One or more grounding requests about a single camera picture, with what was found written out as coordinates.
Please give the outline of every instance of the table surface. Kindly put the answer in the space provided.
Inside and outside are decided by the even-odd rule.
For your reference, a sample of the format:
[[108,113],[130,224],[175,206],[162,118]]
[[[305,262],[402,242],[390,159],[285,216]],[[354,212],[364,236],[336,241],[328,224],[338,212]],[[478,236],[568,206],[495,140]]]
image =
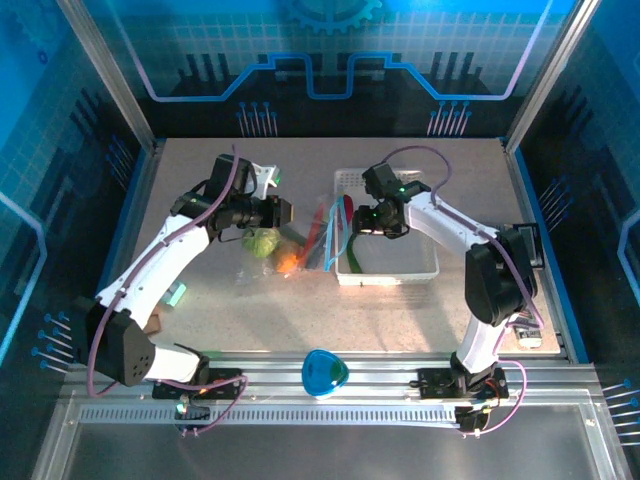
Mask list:
[[[166,142],[136,245],[138,255],[155,237],[183,192],[208,178],[217,155],[235,143],[244,158],[282,170],[278,195],[295,206],[292,226],[306,236],[318,199],[333,191],[340,168],[368,167],[395,148],[423,144],[450,159],[454,174],[439,194],[485,224],[522,220],[502,147],[496,139],[169,139]],[[444,176],[442,161],[424,151],[392,160],[418,168],[427,182]],[[229,233],[229,238],[237,232]],[[451,352],[466,331],[464,262],[437,248],[440,274],[426,285],[340,287],[333,273],[261,276],[261,262],[240,242],[215,242],[179,277],[187,286],[175,309],[164,306],[157,343],[201,351]],[[560,351],[540,292],[536,303],[549,328],[540,349],[521,349],[507,335],[503,353]]]

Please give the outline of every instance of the plastic basket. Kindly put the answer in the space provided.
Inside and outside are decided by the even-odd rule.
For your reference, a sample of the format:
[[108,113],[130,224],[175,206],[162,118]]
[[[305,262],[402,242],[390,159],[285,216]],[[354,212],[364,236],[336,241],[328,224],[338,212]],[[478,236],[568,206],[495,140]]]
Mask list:
[[[354,209],[360,205],[375,206],[376,201],[364,190],[363,168],[345,168],[335,172],[334,193],[346,194],[353,199]],[[424,181],[420,170],[394,169],[403,183]],[[335,222],[336,251],[342,244],[342,235]],[[346,256],[336,260],[336,276],[340,285],[400,285],[427,283],[440,272],[435,242],[421,232],[389,240],[382,236],[361,235],[353,246],[353,253],[365,273],[351,273]]]

